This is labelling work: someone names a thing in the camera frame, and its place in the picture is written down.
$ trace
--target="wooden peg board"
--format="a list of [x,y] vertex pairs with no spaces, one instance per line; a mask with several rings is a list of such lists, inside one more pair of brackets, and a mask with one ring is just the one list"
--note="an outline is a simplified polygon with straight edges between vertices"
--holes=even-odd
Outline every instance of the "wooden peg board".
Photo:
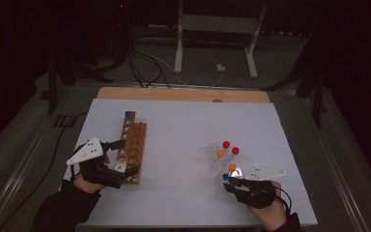
[[125,172],[129,167],[140,165],[140,171],[134,176],[128,177],[124,183],[139,184],[141,175],[141,164],[143,161],[144,142],[147,124],[135,123],[135,112],[127,111],[122,126],[120,139],[126,141],[125,148],[119,149],[117,153],[115,170]]

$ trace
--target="white stand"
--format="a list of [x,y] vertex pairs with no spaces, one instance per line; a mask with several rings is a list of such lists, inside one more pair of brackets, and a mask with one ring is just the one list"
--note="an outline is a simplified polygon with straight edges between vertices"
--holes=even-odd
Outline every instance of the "white stand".
[[176,60],[174,63],[174,73],[182,72],[183,64],[183,30],[217,31],[234,33],[252,33],[251,44],[245,48],[246,63],[251,78],[258,77],[255,68],[252,52],[260,34],[262,21],[267,10],[267,5],[263,5],[258,18],[241,17],[222,17],[209,15],[183,14],[183,0],[179,0],[179,26],[177,38]]

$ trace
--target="wooden edge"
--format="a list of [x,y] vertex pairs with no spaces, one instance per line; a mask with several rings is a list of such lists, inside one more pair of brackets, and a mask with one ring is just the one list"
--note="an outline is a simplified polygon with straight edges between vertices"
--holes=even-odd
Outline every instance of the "wooden edge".
[[268,94],[263,91],[130,87],[102,87],[99,89],[97,98],[189,102],[270,102]]

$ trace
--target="white board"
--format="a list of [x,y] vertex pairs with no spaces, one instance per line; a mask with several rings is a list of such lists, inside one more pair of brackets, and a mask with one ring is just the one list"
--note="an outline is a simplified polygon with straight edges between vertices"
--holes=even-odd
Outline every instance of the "white board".
[[[250,226],[259,221],[231,193],[215,196],[210,143],[240,148],[243,172],[254,164],[286,171],[275,179],[301,224],[316,224],[300,173],[272,103],[93,100],[76,147],[97,135],[118,140],[126,111],[147,124],[141,183],[106,188],[85,223],[115,227]],[[115,152],[109,152],[110,168]],[[65,178],[70,177],[67,170]]]

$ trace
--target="dark background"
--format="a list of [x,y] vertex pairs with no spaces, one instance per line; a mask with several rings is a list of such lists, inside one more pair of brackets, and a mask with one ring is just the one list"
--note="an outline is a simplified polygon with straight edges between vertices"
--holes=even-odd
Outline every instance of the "dark background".
[[[207,8],[212,2],[217,7]],[[325,68],[326,87],[371,164],[371,1],[268,2],[265,35],[282,32],[309,37],[295,70],[315,62]],[[243,0],[189,0],[185,11],[215,15],[225,7],[229,15],[248,16],[257,5]],[[0,0],[0,131],[36,92],[34,80],[47,71],[48,38],[56,38],[81,62],[96,63],[104,55],[106,48],[97,41],[107,33],[101,26],[109,13],[96,6],[100,4],[88,0]],[[128,18],[135,26],[177,23],[176,1],[132,0],[125,1],[125,7],[130,7]]]

